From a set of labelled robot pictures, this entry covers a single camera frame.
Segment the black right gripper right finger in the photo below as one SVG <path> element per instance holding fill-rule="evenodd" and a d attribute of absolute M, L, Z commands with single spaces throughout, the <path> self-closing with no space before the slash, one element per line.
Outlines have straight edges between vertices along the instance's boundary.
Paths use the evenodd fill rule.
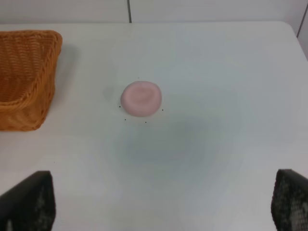
<path fill-rule="evenodd" d="M 278 231 L 308 229 L 308 179 L 291 169 L 277 171 L 271 215 Z"/>

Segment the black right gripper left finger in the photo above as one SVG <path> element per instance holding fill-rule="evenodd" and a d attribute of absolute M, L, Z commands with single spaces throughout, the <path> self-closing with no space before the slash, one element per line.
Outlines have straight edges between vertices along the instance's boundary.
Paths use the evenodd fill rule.
<path fill-rule="evenodd" d="M 37 171 L 0 196 L 2 231 L 51 231 L 55 218 L 50 171 Z"/>

